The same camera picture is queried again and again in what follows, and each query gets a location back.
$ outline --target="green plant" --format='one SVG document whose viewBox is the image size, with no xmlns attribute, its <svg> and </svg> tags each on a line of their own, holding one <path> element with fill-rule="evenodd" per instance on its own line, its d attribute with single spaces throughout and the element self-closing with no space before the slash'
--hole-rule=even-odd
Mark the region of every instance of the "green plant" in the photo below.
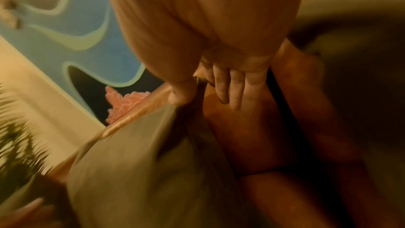
<svg viewBox="0 0 405 228">
<path fill-rule="evenodd" d="M 46 150 L 35 144 L 26 121 L 11 114 L 14 101 L 0 85 L 0 203 L 45 171 Z"/>
</svg>

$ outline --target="wall mural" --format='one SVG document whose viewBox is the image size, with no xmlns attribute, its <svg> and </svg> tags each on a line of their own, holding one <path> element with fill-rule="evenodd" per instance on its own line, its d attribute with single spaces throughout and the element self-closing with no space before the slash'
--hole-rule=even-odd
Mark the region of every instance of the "wall mural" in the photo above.
<svg viewBox="0 0 405 228">
<path fill-rule="evenodd" d="M 162 84 L 126 45 L 108 0 L 15 1 L 21 28 L 0 21 L 0 34 L 103 124 Z"/>
</svg>

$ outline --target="pink coral shape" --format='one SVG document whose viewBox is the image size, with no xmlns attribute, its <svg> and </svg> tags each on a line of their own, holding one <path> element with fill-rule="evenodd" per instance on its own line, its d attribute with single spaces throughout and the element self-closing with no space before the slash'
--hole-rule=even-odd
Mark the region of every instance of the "pink coral shape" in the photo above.
<svg viewBox="0 0 405 228">
<path fill-rule="evenodd" d="M 105 120 L 108 124 L 119 119 L 135 105 L 145 99 L 146 96 L 150 95 L 150 92 L 132 92 L 122 96 L 112 87 L 105 87 L 105 92 L 105 98 L 112 106 L 112 108 L 108 110 L 108 118 Z"/>
</svg>

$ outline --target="gray fabric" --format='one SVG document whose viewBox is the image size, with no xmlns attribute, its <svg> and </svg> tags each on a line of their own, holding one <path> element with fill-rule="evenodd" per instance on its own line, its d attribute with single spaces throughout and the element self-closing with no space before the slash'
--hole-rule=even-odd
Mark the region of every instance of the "gray fabric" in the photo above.
<svg viewBox="0 0 405 228">
<path fill-rule="evenodd" d="M 80 155 L 67 188 L 83 228 L 255 227 L 203 117 L 205 85 Z"/>
<path fill-rule="evenodd" d="M 80 228 L 70 207 L 66 188 L 42 175 L 34 176 L 28 184 L 5 200 L 0 205 L 0 216 L 11 213 L 37 198 L 44 199 L 44 206 L 54 205 L 55 211 L 49 221 L 60 221 L 65 228 Z"/>
<path fill-rule="evenodd" d="M 324 61 L 326 95 L 405 217 L 404 32 L 405 0 L 305 0 L 289 39 Z"/>
</svg>

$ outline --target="hand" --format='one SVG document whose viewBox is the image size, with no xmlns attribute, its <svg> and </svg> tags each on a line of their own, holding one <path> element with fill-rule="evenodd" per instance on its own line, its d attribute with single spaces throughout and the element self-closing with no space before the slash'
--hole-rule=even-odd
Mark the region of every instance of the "hand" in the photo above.
<svg viewBox="0 0 405 228">
<path fill-rule="evenodd" d="M 150 72 L 192 101 L 200 61 L 223 103 L 253 108 L 300 0 L 111 0 L 124 36 Z"/>
<path fill-rule="evenodd" d="M 0 217 L 0 228 L 61 228 L 59 222 L 49 222 L 54 208 L 42 206 L 43 199 L 39 198 L 26 206 Z"/>
</svg>

